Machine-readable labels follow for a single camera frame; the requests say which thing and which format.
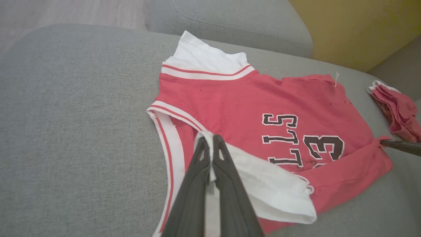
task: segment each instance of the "folded red fabric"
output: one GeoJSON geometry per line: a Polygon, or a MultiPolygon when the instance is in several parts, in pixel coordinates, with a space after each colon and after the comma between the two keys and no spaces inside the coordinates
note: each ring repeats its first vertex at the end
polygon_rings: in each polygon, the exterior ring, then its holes
{"type": "Polygon", "coordinates": [[[415,116],[417,107],[411,98],[382,83],[373,83],[368,92],[390,122],[389,131],[404,140],[421,143],[421,126],[415,116]]]}

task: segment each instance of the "wooden floor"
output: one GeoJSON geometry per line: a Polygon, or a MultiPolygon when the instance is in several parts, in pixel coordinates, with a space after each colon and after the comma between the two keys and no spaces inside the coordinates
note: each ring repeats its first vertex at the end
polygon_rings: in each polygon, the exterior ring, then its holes
{"type": "Polygon", "coordinates": [[[57,23],[147,30],[151,0],[0,0],[0,54],[23,35],[57,23]]]}

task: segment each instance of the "yellow wall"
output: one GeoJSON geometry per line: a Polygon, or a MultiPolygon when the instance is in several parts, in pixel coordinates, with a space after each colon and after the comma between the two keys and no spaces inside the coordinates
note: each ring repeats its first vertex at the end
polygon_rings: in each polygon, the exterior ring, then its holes
{"type": "Polygon", "coordinates": [[[367,72],[421,34],[421,0],[289,0],[313,59],[367,72]]]}

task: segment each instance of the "sofa cushion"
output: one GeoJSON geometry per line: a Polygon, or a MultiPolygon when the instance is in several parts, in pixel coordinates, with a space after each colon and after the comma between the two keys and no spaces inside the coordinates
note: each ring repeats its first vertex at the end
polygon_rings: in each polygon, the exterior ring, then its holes
{"type": "Polygon", "coordinates": [[[312,39],[288,0],[155,0],[150,29],[311,57],[312,39]]]}
{"type": "MultiPolygon", "coordinates": [[[[167,193],[165,158],[146,109],[178,36],[60,24],[0,59],[0,236],[151,236],[167,193]]],[[[375,77],[311,59],[245,52],[260,73],[339,72],[374,135],[387,121],[366,93],[375,77]]],[[[364,193],[270,236],[421,236],[421,159],[386,148],[394,169],[364,193]]]]}

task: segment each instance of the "pink fabric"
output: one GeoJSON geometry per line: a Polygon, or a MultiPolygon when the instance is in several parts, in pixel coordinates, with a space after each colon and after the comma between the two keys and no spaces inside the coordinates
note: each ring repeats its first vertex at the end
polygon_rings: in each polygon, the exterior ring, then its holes
{"type": "MultiPolygon", "coordinates": [[[[220,134],[226,143],[274,163],[298,159],[302,165],[279,164],[307,178],[314,187],[311,199],[318,213],[327,211],[362,193],[376,179],[392,169],[366,122],[345,95],[344,87],[330,75],[309,75],[277,80],[256,70],[231,81],[192,80],[160,74],[162,101],[183,110],[208,131],[220,134]],[[265,114],[296,116],[283,124],[264,123],[265,114]],[[295,137],[296,141],[265,143],[264,136],[295,137]],[[339,147],[324,143],[319,149],[305,143],[305,137],[337,138],[339,147]],[[315,158],[316,151],[320,157],[315,158]]],[[[195,129],[173,120],[184,148],[186,167],[193,151],[195,129]]],[[[260,219],[265,233],[291,223],[260,219]]]]}
{"type": "Polygon", "coordinates": [[[417,107],[411,98],[383,85],[376,86],[371,95],[390,122],[391,133],[404,140],[421,143],[421,126],[415,118],[417,107]]]}

